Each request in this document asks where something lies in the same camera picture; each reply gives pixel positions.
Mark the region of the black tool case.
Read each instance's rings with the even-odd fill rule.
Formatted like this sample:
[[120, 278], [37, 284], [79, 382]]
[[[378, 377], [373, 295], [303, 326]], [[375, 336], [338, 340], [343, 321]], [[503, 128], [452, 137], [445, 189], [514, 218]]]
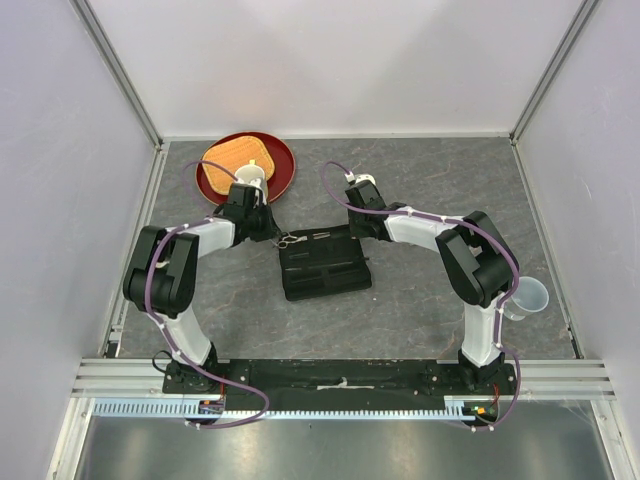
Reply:
[[282, 286], [290, 302], [366, 290], [372, 275], [361, 243], [347, 225], [298, 230], [308, 240], [279, 249]]

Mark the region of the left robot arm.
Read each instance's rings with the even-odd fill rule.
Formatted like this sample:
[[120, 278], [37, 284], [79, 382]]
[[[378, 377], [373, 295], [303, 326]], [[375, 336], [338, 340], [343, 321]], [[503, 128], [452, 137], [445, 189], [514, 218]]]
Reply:
[[247, 239], [262, 242], [278, 235], [266, 194], [255, 183], [234, 183], [227, 201], [200, 221], [148, 225], [139, 232], [123, 281], [124, 298], [159, 328], [171, 357], [188, 365], [184, 379], [196, 392], [211, 392], [220, 378], [215, 347], [192, 307], [199, 260]]

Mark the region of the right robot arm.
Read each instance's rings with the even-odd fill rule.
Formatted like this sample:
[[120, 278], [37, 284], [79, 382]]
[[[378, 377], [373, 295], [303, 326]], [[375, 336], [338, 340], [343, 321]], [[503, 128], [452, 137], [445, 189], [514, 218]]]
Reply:
[[419, 212], [401, 203], [386, 204], [370, 175], [346, 175], [348, 216], [356, 238], [403, 243], [437, 252], [454, 293], [464, 303], [463, 363], [458, 381], [467, 392], [483, 392], [494, 381], [491, 364], [502, 355], [500, 323], [505, 296], [519, 266], [489, 217]]

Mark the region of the silver scissors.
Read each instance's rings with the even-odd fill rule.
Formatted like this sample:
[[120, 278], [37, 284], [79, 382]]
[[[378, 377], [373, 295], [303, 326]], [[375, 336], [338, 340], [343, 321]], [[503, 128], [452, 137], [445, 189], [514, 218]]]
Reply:
[[283, 232], [282, 235], [277, 239], [273, 240], [272, 243], [280, 250], [286, 249], [291, 245], [295, 245], [308, 240], [307, 235], [293, 235], [289, 232]]

